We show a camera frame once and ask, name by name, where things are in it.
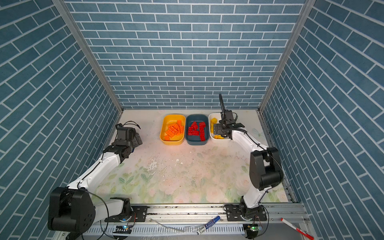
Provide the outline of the red two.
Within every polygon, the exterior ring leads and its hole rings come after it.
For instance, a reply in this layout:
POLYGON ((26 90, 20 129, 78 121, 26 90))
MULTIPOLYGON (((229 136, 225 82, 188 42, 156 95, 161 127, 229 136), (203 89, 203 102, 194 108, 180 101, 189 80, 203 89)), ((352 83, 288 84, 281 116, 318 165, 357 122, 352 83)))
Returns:
POLYGON ((200 141, 204 142, 206 140, 205 128, 205 122, 194 121, 192 122, 191 126, 188 127, 188 136, 198 136, 200 138, 200 141))

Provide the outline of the orange brick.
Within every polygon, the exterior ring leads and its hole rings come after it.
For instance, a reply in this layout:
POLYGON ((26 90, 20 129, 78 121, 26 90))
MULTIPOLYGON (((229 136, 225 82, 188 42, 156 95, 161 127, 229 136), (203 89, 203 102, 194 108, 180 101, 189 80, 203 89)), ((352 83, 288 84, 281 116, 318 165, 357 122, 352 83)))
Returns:
POLYGON ((179 141, 184 136, 184 126, 181 120, 173 121, 166 125, 164 132, 165 141, 179 141))

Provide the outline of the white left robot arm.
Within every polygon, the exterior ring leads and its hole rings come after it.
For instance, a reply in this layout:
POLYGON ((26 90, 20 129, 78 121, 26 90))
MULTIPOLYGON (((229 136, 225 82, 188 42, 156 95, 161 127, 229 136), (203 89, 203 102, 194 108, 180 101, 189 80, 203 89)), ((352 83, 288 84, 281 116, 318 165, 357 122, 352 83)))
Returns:
POLYGON ((85 233, 98 221, 128 222, 134 213, 130 199, 112 197, 108 201, 96 194, 96 188, 116 167, 142 145, 134 121, 117 124, 117 135, 96 162, 66 187, 55 188, 50 195, 48 229, 76 234, 85 233))

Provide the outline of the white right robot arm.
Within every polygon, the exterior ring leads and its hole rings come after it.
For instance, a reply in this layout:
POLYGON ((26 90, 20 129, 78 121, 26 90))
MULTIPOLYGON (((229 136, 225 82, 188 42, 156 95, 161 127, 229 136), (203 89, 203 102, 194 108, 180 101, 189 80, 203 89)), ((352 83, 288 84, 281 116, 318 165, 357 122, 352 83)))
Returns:
POLYGON ((240 215, 246 221, 264 216, 260 202, 264 195, 272 188, 278 186, 283 178, 281 158, 277 148, 269 148, 252 137, 245 126, 237 123, 231 110, 222 108, 221 120, 214 124, 215 135, 229 137, 250 153, 249 176, 252 185, 247 193, 241 197, 239 204, 240 215))

